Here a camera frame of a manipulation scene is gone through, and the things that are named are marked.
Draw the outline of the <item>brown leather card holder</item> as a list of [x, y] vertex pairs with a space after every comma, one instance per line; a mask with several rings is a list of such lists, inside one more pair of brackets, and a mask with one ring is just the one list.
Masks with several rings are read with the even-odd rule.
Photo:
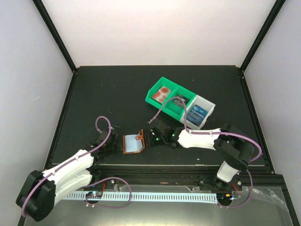
[[123, 154], [140, 153], [145, 149], [144, 132], [139, 130], [138, 134], [123, 136]]

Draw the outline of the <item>white bin with blue cards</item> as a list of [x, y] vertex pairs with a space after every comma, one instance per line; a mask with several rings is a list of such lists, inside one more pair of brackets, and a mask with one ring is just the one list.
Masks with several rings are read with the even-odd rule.
[[192, 100], [182, 95], [178, 95], [178, 97], [186, 104], [186, 126], [190, 129], [200, 130], [213, 113], [215, 104], [199, 95], [196, 95]]

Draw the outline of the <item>green bin with black cards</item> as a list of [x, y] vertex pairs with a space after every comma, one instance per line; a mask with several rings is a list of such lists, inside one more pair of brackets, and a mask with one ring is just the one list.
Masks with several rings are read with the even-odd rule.
[[[178, 86], [171, 91], [166, 99], [169, 100], [172, 97], [179, 97], [184, 101], [186, 108], [188, 108], [188, 105], [192, 102], [195, 96], [196, 94], [190, 90], [182, 86]], [[180, 121], [182, 115], [184, 114], [184, 105], [180, 99], [175, 98], [168, 101], [163, 107], [162, 111], [177, 121]]]

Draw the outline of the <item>green bin with red cards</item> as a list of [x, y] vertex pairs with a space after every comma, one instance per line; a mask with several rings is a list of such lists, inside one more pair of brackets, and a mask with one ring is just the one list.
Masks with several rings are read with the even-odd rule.
[[147, 92], [145, 102], [160, 109], [168, 97], [171, 97], [179, 85], [165, 77], [161, 77]]

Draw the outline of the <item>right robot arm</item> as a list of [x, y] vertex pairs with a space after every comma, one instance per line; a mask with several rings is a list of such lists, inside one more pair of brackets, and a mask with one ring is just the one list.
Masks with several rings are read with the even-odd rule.
[[216, 151], [223, 159], [216, 174], [200, 176], [204, 188], [229, 191], [238, 180], [238, 173], [248, 168], [255, 145], [243, 137], [241, 131], [226, 124], [214, 130], [189, 130], [171, 127], [155, 119], [144, 133], [147, 147], [201, 148]]

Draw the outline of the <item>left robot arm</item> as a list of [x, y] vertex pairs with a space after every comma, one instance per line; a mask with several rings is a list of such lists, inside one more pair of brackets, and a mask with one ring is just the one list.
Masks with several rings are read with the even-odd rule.
[[85, 186], [98, 187], [101, 176], [95, 167], [113, 154], [119, 144], [116, 131], [106, 130], [61, 164], [45, 171], [32, 171], [16, 198], [16, 205], [25, 216], [37, 222], [43, 220], [66, 195]]

